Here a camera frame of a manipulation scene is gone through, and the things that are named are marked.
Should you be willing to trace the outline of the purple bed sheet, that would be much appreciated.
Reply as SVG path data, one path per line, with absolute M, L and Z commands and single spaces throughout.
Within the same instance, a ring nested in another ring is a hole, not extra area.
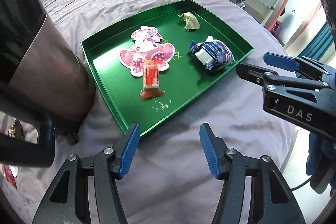
M 106 26 L 138 12 L 180 0 L 41 0 L 72 51 L 84 57 L 81 41 Z M 267 52 L 284 54 L 280 43 L 254 18 L 229 0 L 193 0 L 230 25 L 253 47 L 250 64 L 263 66 Z M 262 89 L 240 79 L 235 71 L 145 135 L 118 192 L 129 223 L 210 223 L 222 183 L 210 173 L 199 140 L 208 123 L 226 144 L 243 155 L 269 155 L 282 166 L 294 125 L 263 110 Z M 84 120 L 79 142 L 56 140 L 49 168 L 21 167 L 17 186 L 1 178 L 1 189 L 17 214 L 31 223 L 49 184 L 68 155 L 95 155 L 111 145 L 121 131 L 100 94 Z

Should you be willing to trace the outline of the green tray box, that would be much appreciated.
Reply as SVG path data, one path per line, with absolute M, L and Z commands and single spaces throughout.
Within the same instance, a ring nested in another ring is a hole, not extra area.
M 234 60 L 210 72 L 191 53 L 192 42 L 212 36 Z M 253 47 L 215 14 L 192 0 L 158 6 L 120 20 L 82 41 L 84 56 L 110 113 L 121 131 L 132 123 L 147 134 L 226 77 Z M 163 96 L 144 99 L 141 65 L 158 60 Z

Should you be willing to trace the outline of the small red snack bar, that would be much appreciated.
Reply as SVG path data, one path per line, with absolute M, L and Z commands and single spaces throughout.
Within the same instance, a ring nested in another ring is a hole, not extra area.
M 163 96 L 164 92 L 159 88 L 159 62 L 145 60 L 142 69 L 142 91 L 139 96 L 145 100 Z

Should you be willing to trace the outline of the pink cartoon snack bag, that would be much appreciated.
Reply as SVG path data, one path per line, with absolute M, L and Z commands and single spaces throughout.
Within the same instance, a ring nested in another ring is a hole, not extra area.
M 145 60 L 158 61 L 160 72 L 169 69 L 175 47 L 171 43 L 161 43 L 163 37 L 157 28 L 141 26 L 130 37 L 134 40 L 133 45 L 128 50 L 122 50 L 118 58 L 123 66 L 130 69 L 132 76 L 142 77 Z

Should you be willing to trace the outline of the beige snack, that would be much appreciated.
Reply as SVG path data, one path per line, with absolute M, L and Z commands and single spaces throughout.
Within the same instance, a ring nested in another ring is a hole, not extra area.
M 178 16 L 183 19 L 185 22 L 185 29 L 188 31 L 198 30 L 201 28 L 199 21 L 191 12 L 184 12 Z

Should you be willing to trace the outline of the red white snack packet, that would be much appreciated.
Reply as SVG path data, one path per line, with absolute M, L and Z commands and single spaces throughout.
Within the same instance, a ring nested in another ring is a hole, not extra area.
M 13 165 L 3 165 L 2 173 L 6 180 L 17 189 L 16 177 L 18 175 L 18 167 Z

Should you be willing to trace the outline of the black silver electric kettle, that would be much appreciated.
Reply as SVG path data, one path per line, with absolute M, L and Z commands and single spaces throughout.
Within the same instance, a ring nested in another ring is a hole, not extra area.
M 50 166 L 57 135 L 78 141 L 95 91 L 40 0 L 1 0 L 1 112 L 38 132 L 35 143 L 2 135 L 3 164 Z

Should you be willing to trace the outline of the brown gold snack packet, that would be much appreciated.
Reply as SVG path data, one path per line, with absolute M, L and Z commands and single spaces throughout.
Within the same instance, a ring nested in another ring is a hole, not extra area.
M 19 140 L 25 139 L 20 120 L 14 120 L 14 123 L 7 129 L 7 136 Z

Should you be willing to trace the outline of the teal curtain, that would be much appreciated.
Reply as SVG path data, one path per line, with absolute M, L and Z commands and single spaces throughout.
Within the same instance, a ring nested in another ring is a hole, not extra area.
M 320 61 L 323 55 L 333 44 L 334 38 L 331 34 L 330 27 L 327 22 L 312 39 L 312 41 L 301 51 L 298 57 L 308 57 Z

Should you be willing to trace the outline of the blue white snack packet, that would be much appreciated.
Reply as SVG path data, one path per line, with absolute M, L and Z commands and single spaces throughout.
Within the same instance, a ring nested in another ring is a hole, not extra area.
M 201 43 L 192 41 L 189 49 L 209 72 L 219 71 L 235 62 L 234 55 L 228 46 L 212 36 L 207 36 Z

